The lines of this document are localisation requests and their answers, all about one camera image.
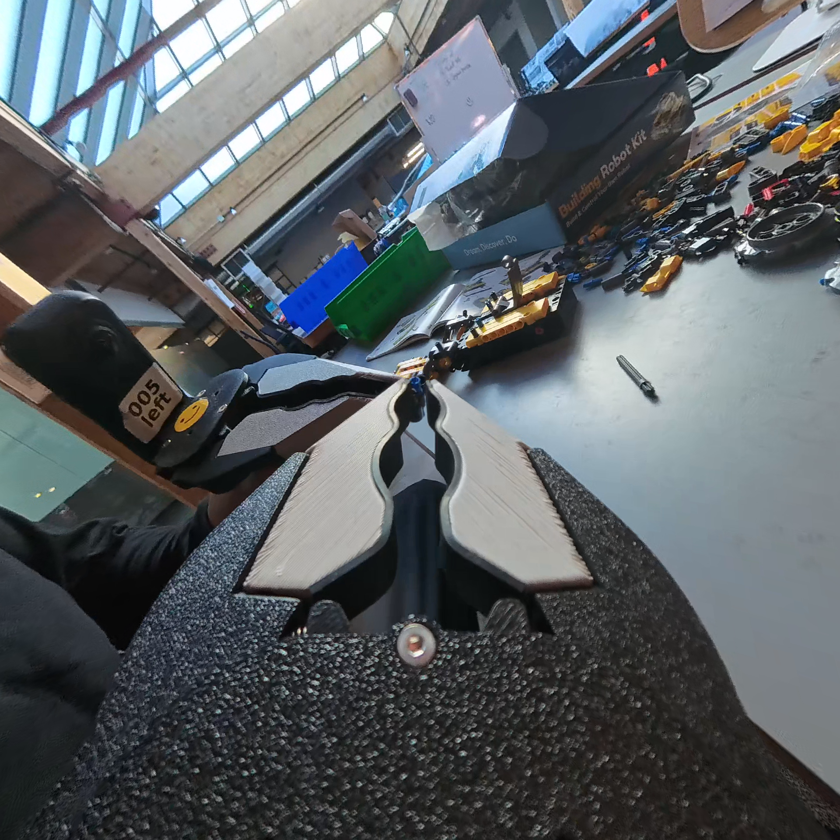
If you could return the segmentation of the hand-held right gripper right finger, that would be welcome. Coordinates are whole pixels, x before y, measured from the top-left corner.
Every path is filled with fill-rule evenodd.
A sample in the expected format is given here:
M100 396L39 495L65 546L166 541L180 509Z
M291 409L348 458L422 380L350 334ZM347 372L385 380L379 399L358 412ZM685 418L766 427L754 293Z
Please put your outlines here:
M442 533L456 557L515 592L592 587L529 448L437 381L427 386L427 415L446 482Z

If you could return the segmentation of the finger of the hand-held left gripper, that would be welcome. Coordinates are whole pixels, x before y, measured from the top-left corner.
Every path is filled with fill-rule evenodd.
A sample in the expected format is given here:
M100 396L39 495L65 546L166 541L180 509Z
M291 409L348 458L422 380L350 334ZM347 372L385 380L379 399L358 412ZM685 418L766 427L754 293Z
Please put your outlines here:
M259 398L377 397L402 378L317 356L272 356L253 364Z
M341 395L299 408L272 408L250 414L226 435L217 457L252 454L266 448L281 456L304 452L374 400L369 395Z

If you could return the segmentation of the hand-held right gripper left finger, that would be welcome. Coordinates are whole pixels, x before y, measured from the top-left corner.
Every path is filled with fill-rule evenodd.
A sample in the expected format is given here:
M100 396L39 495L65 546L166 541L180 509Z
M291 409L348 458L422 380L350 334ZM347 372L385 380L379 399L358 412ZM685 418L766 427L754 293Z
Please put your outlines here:
M252 595L382 597L396 577L391 484L403 467L407 382L320 439L255 555Z

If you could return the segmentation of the person's left forearm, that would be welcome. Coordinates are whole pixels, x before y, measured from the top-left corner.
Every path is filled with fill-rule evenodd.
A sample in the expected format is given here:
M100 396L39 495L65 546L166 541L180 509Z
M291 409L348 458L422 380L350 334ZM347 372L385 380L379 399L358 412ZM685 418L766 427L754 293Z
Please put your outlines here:
M189 521L135 526L100 518L55 528L2 509L2 551L58 584L124 650L152 605L214 529L210 501Z

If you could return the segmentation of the grey desk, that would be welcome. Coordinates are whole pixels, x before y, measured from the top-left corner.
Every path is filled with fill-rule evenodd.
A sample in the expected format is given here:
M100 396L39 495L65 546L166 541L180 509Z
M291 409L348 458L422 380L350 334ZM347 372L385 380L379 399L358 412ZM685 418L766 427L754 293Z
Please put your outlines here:
M832 239L767 266L724 250L661 297L576 290L567 339L446 382L646 542L751 719L835 791L839 328L820 279L837 256Z

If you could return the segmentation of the blue plastic bin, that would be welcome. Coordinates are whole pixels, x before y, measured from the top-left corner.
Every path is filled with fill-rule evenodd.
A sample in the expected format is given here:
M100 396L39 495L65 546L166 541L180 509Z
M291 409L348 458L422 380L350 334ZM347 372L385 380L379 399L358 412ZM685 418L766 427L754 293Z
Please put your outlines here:
M327 305L367 268L368 263L355 243L341 247L280 303L284 318L292 329L306 335L313 333L329 320Z

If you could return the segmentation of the green plastic bin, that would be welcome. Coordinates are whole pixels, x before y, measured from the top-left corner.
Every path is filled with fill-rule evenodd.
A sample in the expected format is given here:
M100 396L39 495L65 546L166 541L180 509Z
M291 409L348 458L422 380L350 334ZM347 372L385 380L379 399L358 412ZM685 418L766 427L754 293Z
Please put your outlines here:
M444 251L429 250L414 228L358 275L325 312L344 338L370 342L449 269Z

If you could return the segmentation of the open instruction booklet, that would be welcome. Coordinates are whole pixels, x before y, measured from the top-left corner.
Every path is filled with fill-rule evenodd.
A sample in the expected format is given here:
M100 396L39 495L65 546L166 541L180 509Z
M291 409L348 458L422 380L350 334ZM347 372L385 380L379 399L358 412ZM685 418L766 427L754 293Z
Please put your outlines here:
M556 283L550 287L552 280L565 279L553 269L553 265L538 261L536 257L525 259L521 274L522 294L526 302L552 292L558 286ZM442 289L424 308L402 318L365 359L378 360L410 344L443 335L451 322L488 314L490 298L505 298L511 302L510 281L505 267L483 269L472 276L466 276L464 270L458 271L456 283Z

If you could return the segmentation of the black axle rod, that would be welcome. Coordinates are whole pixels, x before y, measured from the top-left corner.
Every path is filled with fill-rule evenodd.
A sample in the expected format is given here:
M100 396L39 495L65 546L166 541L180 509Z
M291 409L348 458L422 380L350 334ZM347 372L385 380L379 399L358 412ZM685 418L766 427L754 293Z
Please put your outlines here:
M616 357L616 362L625 375L647 399L653 401L658 399L658 394L652 382L641 374L641 372L634 367L625 356L622 354L618 355Z

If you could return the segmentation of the yellow grey brick vehicle model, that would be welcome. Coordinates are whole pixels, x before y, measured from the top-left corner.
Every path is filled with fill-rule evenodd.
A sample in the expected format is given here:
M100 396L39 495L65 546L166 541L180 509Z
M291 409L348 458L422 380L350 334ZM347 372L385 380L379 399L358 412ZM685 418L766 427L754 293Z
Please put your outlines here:
M571 327L576 297L574 286L586 274L562 271L561 264L548 262L564 275L564 280L552 280L558 286L536 300L526 302L522 294L521 267L525 260L504 256L499 266L506 268L511 289L511 302L505 298L490 298L489 313L477 318L451 322L443 335L435 339L425 355L399 362L395 375L410 379L423 374L428 380L453 371L473 371L513 354L530 350L560 338Z

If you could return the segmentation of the clear plastic bag of parts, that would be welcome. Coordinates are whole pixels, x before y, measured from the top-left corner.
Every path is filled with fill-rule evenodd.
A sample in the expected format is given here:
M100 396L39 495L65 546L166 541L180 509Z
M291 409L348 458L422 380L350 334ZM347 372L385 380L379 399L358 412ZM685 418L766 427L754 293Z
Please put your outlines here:
M479 231L476 222L452 204L447 196L412 211L408 219L420 232L430 251L446 249Z

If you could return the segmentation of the blue cardboard kit box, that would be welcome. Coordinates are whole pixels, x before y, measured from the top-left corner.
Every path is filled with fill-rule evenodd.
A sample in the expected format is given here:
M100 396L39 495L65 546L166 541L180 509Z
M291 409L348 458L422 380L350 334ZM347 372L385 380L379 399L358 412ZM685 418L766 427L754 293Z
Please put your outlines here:
M410 213L447 196L476 222L442 250L456 269L571 242L694 118L674 69L520 98L420 182Z

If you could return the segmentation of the whiteboard on stand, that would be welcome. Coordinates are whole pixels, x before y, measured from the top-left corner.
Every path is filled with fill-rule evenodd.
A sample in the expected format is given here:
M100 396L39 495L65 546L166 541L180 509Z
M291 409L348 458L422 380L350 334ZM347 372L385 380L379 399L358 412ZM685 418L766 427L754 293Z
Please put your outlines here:
M459 151L518 98L480 16L395 84L433 163Z

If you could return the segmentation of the pile of loose building pieces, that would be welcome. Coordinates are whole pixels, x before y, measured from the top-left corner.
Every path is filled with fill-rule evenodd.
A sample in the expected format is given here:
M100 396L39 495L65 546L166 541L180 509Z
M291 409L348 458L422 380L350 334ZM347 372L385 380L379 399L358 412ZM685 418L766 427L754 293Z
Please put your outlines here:
M777 209L817 202L838 214L838 90L775 117L658 174L550 262L584 272L582 288L653 295L686 259L733 253L741 232Z

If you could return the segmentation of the yellow black sticker sheet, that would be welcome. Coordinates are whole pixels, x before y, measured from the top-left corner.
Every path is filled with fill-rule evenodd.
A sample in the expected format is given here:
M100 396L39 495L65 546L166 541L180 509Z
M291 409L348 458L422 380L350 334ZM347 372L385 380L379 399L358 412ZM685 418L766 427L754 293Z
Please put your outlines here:
M766 125L776 118L777 113L789 111L793 91L803 76L804 68L797 68L736 102L726 111L694 126L690 135L689 158L714 151L740 132L748 130L749 126Z

